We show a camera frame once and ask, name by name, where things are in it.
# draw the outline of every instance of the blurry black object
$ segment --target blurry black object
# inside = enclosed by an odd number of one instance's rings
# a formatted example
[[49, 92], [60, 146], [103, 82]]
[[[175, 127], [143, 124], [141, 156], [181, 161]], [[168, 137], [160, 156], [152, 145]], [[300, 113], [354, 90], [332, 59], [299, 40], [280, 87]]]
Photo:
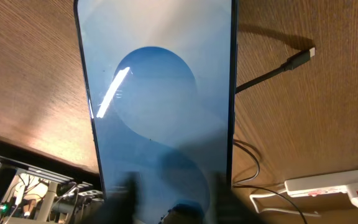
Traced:
[[[81, 224], [133, 224], [137, 205], [137, 185], [133, 177], [126, 182], [125, 190], [113, 194], [106, 203]], [[216, 178], [216, 220], [218, 224], [264, 224], [254, 212], [251, 212], [221, 180]], [[203, 214], [199, 208], [179, 204], [162, 217], [163, 224], [201, 224]]]

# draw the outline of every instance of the wooden table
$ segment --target wooden table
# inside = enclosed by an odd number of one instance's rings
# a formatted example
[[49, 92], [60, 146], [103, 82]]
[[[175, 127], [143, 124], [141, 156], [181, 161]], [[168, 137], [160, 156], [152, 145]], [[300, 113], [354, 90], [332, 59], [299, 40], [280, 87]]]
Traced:
[[[241, 0], [239, 13], [238, 85], [316, 46], [312, 61], [236, 96], [236, 138], [262, 160], [250, 184], [358, 169], [358, 1]], [[0, 1], [0, 136], [98, 171], [72, 1]], [[252, 169], [236, 149], [233, 176]], [[346, 197], [295, 201], [329, 210], [351, 207]]]

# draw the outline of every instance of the white power strip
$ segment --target white power strip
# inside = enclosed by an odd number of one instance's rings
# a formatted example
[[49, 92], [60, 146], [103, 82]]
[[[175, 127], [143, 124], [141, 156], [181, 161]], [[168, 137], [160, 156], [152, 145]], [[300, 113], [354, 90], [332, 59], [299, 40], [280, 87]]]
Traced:
[[284, 182], [287, 193], [291, 197], [347, 193], [347, 186], [356, 183], [358, 183], [358, 170], [304, 177]]

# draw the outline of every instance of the phone screen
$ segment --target phone screen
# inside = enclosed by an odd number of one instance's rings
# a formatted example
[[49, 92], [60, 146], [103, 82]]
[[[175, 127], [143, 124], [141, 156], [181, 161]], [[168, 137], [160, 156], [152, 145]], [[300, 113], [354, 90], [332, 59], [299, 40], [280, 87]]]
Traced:
[[139, 180], [136, 218], [177, 204], [211, 216], [231, 175], [236, 38], [229, 0], [79, 0], [89, 110], [106, 196]]

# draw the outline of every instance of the smartphone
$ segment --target smartphone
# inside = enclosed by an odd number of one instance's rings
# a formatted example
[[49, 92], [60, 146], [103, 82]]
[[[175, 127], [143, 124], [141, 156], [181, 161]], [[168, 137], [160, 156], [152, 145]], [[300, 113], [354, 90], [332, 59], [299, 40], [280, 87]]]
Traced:
[[231, 182], [237, 3], [76, 0], [89, 113], [105, 197], [129, 172], [135, 215], [178, 204], [213, 217], [213, 174]]

